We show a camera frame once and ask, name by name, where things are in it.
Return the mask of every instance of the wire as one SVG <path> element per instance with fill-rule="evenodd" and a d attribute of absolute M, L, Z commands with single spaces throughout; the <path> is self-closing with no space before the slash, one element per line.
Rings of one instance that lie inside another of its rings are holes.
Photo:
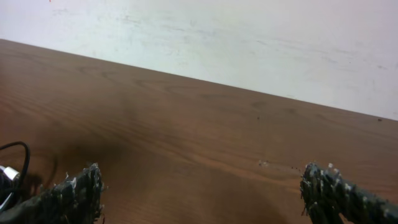
<path fill-rule="evenodd" d="M 21 172 L 21 174 L 19 176 L 18 184 L 16 185 L 16 187 L 13 188 L 13 189 L 6 189 L 6 190 L 5 189 L 0 189 L 2 194 L 5 194 L 6 192 L 10 192 L 10 193 L 16 192 L 18 189 L 20 189 L 22 187 L 22 184 L 24 183 L 25 176 L 27 174 L 27 168 L 29 166 L 30 149 L 29 149 L 29 146 L 26 143 L 24 143 L 22 141 L 12 142 L 12 143 L 0 146 L 0 151 L 3 150 L 3 149 L 7 149 L 9 147 L 12 147 L 12 146 L 23 146 L 24 147 L 24 149 L 25 149 L 24 166 L 22 167 L 22 172 Z"/>

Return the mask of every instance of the brown wooden surface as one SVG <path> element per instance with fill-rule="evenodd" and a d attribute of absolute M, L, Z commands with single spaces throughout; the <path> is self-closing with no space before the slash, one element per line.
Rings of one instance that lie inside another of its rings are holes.
<path fill-rule="evenodd" d="M 0 144 L 28 142 L 46 187 L 98 162 L 106 223 L 310 223 L 311 161 L 397 203 L 397 136 L 397 121 L 0 40 Z"/>

